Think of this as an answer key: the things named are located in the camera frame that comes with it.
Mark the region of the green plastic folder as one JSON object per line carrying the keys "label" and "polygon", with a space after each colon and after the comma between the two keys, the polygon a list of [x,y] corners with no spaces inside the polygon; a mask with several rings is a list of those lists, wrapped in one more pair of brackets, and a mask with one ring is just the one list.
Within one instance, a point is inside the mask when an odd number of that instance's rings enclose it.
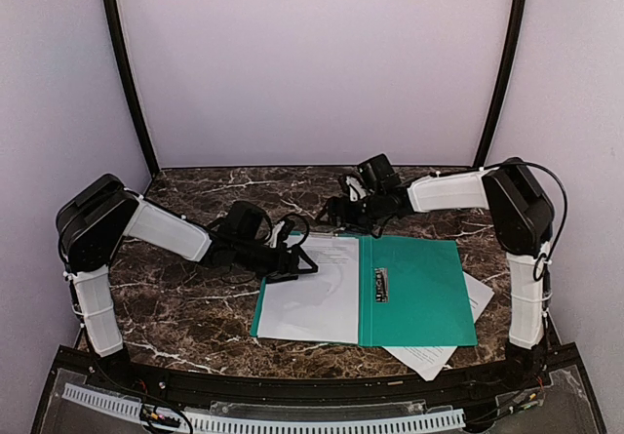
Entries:
{"label": "green plastic folder", "polygon": [[[359,338],[353,345],[412,346],[436,336],[476,345],[454,242],[392,235],[339,237],[355,237],[360,243]],[[373,276],[379,267],[388,270],[386,303],[374,297]]]}

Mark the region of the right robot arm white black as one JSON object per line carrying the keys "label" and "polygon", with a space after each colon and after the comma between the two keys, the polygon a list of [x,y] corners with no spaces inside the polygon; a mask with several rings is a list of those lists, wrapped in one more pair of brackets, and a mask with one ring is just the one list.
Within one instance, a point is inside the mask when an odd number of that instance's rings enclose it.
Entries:
{"label": "right robot arm white black", "polygon": [[563,230],[555,207],[533,171],[543,166],[519,157],[455,173],[403,180],[380,154],[344,175],[341,194],[328,198],[316,221],[379,236],[392,218],[442,210],[490,213],[511,278],[508,346],[525,353],[542,344],[551,295],[549,267]]}

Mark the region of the white paper sheet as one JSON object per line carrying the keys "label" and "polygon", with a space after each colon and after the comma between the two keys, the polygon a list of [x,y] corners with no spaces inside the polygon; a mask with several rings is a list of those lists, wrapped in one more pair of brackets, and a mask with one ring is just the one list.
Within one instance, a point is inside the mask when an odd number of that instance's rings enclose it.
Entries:
{"label": "white paper sheet", "polygon": [[302,250],[319,270],[261,288],[254,337],[356,344],[359,338],[360,243],[311,235]]}

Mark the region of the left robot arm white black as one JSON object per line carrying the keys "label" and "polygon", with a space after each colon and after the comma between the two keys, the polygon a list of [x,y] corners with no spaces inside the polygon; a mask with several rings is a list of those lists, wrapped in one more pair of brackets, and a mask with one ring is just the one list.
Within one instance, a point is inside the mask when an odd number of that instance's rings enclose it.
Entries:
{"label": "left robot arm white black", "polygon": [[134,238],[207,268],[237,266],[266,284],[318,270],[302,244],[290,244],[298,214],[271,221],[260,207],[236,201],[227,214],[202,226],[146,200],[104,174],[65,204],[56,217],[58,254],[74,312],[102,358],[124,348],[110,292],[111,260],[124,238]]}

